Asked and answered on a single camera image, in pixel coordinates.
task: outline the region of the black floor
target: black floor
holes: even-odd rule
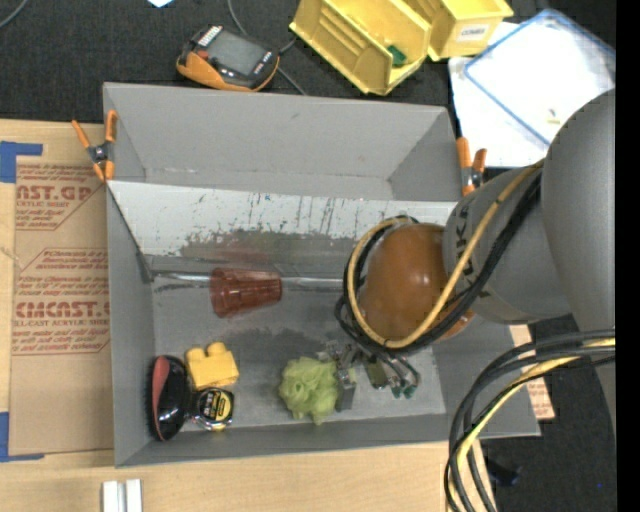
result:
[[[0,23],[20,0],[0,0]],[[616,47],[616,2],[513,0],[524,21],[552,7]],[[234,0],[233,8],[254,37],[283,47],[295,0]],[[225,0],[174,0],[156,9],[146,0],[30,0],[0,27],[0,117],[102,122],[105,81],[198,87],[181,78],[175,60],[183,42],[201,26],[232,24]],[[362,95],[300,40],[281,68],[307,94],[363,101],[445,106],[455,126],[446,62],[427,61],[385,98]],[[276,75],[272,92],[299,94]],[[536,338],[574,328],[571,318],[532,326]],[[520,469],[512,487],[497,487],[501,512],[608,512],[616,509],[615,436],[602,387],[592,368],[563,370],[548,379],[557,418],[543,435],[484,443],[492,460]]]

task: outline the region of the translucent cup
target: translucent cup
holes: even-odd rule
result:
[[[216,315],[228,318],[278,302],[282,280],[277,272],[216,268],[211,273],[209,295]]]

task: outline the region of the orange clamp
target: orange clamp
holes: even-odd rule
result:
[[[93,162],[93,170],[102,182],[112,179],[115,173],[115,166],[109,159],[109,152],[112,144],[116,141],[117,121],[118,114],[116,111],[109,110],[105,121],[105,142],[99,146],[91,145],[87,134],[84,132],[80,124],[75,119],[71,121],[71,125],[75,129],[82,147],[84,147],[89,153],[89,157]]]

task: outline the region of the red and black object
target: red and black object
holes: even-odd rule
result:
[[[158,356],[149,367],[146,390],[147,423],[158,441],[168,441],[184,425],[191,390],[184,364],[173,356]]]

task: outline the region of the yellow block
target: yellow block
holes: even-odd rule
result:
[[[239,377],[233,354],[221,341],[214,341],[207,347],[187,351],[187,369],[197,390],[208,387],[222,387],[233,384]]]

